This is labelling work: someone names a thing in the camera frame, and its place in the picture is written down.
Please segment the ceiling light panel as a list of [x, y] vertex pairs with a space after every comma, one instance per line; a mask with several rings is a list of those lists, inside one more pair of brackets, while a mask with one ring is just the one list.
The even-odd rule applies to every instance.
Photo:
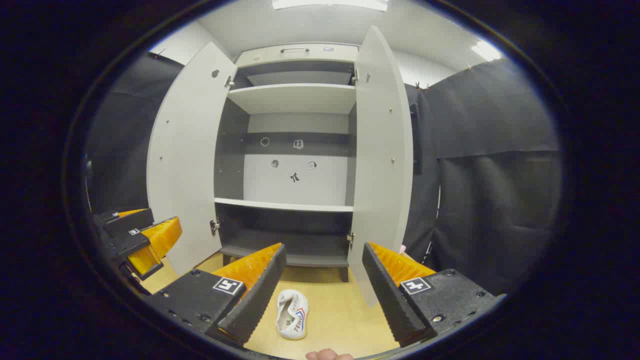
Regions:
[[343, 6], [386, 12], [390, 0], [270, 0], [275, 10], [308, 6]]
[[491, 43], [482, 39], [480, 39], [475, 45], [471, 46], [470, 48], [476, 55], [482, 57], [482, 59], [486, 60], [487, 62], [500, 60], [503, 57], [500, 51], [494, 48]]

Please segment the white shoe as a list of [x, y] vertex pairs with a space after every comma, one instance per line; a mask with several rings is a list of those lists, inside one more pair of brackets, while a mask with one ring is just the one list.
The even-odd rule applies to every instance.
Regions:
[[282, 338], [298, 341], [307, 335], [309, 302], [295, 289], [281, 291], [277, 298], [276, 329]]

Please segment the grey cabinet drawer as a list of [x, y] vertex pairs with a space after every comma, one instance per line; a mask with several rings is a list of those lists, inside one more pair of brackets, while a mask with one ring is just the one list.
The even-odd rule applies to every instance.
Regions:
[[293, 43], [254, 48], [242, 52], [235, 62], [239, 68], [249, 68], [281, 62], [329, 61], [354, 63], [359, 47], [338, 43]]

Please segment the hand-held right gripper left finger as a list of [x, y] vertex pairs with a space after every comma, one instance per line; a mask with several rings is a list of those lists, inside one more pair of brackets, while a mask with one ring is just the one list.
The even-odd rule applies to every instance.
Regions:
[[286, 264], [286, 246], [275, 243], [213, 272], [192, 269], [144, 301], [190, 332], [244, 346]]

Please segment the grey shoe cabinet door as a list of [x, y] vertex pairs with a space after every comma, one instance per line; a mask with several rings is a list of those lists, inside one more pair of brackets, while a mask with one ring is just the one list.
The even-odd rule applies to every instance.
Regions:
[[182, 234], [166, 254], [182, 276], [221, 249], [211, 223], [218, 130], [237, 66], [214, 44], [176, 76], [158, 109], [146, 160], [148, 205], [157, 220], [178, 218]]
[[347, 261], [366, 306], [377, 304], [363, 264], [367, 243], [398, 251], [413, 186], [410, 106], [396, 57], [381, 30], [366, 32], [355, 60], [356, 157]]

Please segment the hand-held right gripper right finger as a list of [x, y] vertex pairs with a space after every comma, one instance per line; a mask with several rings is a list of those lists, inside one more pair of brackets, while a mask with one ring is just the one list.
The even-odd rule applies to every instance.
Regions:
[[371, 242], [364, 245], [362, 264], [394, 340], [402, 347], [448, 335], [504, 298], [457, 269], [434, 271]]

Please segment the grey white shoe cabinet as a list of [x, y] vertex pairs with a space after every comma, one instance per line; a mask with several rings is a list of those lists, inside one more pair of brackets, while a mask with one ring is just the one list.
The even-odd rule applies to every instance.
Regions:
[[355, 61], [238, 68], [215, 149], [222, 263], [276, 243], [290, 267], [349, 281], [355, 193]]

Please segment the black backdrop cloth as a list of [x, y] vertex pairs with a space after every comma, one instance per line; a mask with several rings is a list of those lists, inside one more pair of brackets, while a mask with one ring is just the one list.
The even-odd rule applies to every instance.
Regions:
[[406, 89], [415, 146], [407, 255], [494, 296], [514, 292], [553, 237], [562, 198], [550, 111], [505, 58]]
[[147, 153], [160, 105], [183, 64], [147, 53], [105, 92], [87, 135], [86, 176], [95, 214], [147, 208]]

